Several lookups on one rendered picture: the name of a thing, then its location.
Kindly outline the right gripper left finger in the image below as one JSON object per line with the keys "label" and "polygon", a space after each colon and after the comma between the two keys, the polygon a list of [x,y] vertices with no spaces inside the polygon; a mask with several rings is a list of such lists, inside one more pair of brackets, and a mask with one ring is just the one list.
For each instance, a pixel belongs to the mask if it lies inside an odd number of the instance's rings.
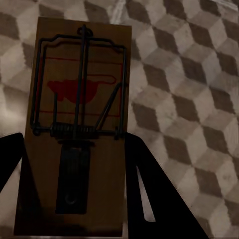
{"label": "right gripper left finger", "polygon": [[0,192],[22,158],[23,148],[21,132],[0,138]]}

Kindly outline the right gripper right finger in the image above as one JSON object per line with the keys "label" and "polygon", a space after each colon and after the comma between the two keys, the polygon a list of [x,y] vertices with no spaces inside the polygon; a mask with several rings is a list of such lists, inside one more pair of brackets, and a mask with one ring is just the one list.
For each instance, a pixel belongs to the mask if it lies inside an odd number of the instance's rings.
{"label": "right gripper right finger", "polygon": [[[144,219],[138,166],[156,222]],[[209,239],[143,140],[125,133],[128,239]]]}

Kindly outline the mousetrap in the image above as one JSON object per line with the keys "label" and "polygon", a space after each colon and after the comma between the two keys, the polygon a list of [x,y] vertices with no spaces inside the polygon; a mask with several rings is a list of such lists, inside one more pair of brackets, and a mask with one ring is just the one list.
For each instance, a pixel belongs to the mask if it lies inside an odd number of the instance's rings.
{"label": "mousetrap", "polygon": [[14,236],[122,237],[131,34],[38,18]]}

